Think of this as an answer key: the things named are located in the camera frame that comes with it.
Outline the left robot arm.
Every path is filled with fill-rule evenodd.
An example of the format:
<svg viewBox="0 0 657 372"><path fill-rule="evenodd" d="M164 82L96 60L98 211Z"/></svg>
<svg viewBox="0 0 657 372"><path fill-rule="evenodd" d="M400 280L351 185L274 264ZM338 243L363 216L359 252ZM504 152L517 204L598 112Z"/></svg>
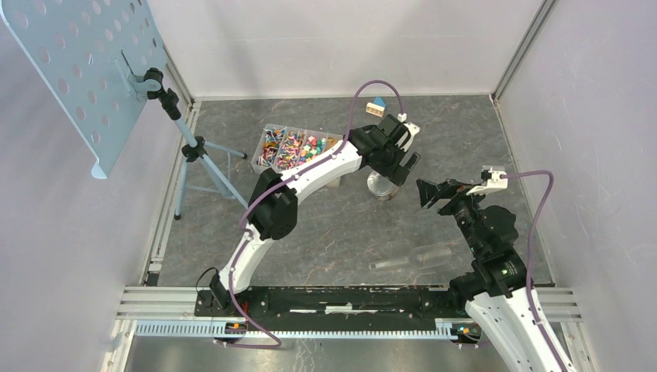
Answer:
<svg viewBox="0 0 657 372"><path fill-rule="evenodd" d="M404 114L386 115L377 125L350 130L315 160L281 172L264 171L239 220L241 240L210 283L214 306L228 316L242 309L241 292L250 286L260 261L274 242L295 229L300 204L318 189L364 167L403 185L420 159L409 151L420 131Z"/></svg>

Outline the round jar lid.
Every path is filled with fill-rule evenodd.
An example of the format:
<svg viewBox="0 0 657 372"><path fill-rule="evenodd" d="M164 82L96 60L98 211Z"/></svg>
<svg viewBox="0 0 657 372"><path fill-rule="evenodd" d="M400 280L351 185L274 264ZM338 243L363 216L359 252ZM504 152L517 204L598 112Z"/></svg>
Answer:
<svg viewBox="0 0 657 372"><path fill-rule="evenodd" d="M374 185L378 185L379 187L382 187L384 185L392 185L392 184L394 183L392 183L391 181L389 181L388 179L386 179L384 176L377 173L376 171L370 172L366 180L367 187L371 187Z"/></svg>

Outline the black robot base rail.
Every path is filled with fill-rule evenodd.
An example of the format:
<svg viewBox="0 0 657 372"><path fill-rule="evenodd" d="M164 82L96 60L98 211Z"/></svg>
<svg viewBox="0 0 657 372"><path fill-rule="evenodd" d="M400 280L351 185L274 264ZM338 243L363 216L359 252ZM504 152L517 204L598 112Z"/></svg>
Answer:
<svg viewBox="0 0 657 372"><path fill-rule="evenodd" d="M437 319L467 319L446 287L250 287L236 295L209 289L196 298L194 313L201 317L249 317L246 329L309 332L430 331Z"/></svg>

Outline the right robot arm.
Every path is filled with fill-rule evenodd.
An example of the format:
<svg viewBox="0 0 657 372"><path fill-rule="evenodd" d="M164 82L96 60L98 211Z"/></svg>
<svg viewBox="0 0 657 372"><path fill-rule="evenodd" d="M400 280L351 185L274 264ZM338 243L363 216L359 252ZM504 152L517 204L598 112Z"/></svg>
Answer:
<svg viewBox="0 0 657 372"><path fill-rule="evenodd" d="M507 189L507 183L505 172L493 170L483 171L479 184L416 181L421 207L444 200L438 214L455 219L473 255L472 271L449 282L449 310L468 315L510 370L574 371L514 248L515 215L499 205L480 207L486 196Z"/></svg>

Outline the clear round plastic jar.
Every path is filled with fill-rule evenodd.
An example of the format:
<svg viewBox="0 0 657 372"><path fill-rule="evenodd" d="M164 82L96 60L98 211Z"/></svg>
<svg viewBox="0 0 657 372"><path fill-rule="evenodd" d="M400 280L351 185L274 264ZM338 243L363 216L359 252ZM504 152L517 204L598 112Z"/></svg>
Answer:
<svg viewBox="0 0 657 372"><path fill-rule="evenodd" d="M385 202L391 200L396 195L399 187L394 184L384 185L382 187L374 185L368 187L368 189L377 200Z"/></svg>

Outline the clear plastic scoop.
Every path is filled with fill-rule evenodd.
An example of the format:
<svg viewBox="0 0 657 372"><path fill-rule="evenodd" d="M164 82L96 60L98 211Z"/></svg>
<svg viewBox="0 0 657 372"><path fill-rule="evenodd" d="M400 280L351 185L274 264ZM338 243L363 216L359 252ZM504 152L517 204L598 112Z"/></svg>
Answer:
<svg viewBox="0 0 657 372"><path fill-rule="evenodd" d="M371 270L398 269L401 267L412 267L418 270L439 267L449 261L452 250L443 245L419 246L399 257L380 260L369 265Z"/></svg>

